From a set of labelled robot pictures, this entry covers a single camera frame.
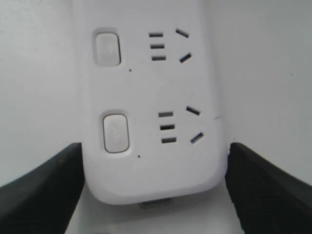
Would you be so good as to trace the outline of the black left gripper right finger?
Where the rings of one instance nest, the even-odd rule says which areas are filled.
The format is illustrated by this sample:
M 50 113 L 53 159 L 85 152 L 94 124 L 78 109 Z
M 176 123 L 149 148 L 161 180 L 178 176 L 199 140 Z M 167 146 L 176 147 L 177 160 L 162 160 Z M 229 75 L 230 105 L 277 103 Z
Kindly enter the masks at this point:
M 225 175 L 246 234 L 310 234 L 312 187 L 241 143 L 232 143 Z

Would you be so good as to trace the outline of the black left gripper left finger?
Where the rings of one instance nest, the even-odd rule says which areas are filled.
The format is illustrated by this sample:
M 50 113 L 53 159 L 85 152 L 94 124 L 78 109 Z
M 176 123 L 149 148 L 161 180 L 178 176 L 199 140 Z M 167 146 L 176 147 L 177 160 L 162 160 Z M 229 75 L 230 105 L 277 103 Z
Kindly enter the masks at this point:
M 83 187 L 82 144 L 72 143 L 0 188 L 0 232 L 65 233 Z

